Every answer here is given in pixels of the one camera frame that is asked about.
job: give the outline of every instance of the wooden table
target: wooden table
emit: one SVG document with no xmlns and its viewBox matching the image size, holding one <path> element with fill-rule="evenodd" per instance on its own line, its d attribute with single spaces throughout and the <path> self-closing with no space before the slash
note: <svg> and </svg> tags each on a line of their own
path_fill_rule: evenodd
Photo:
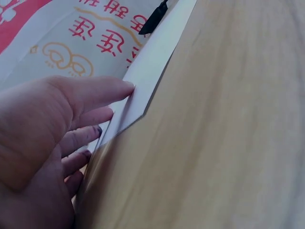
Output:
<svg viewBox="0 0 305 229">
<path fill-rule="evenodd" d="M 198 0 L 146 116 L 95 154 L 77 228 L 303 229 L 304 15 Z"/>
</svg>

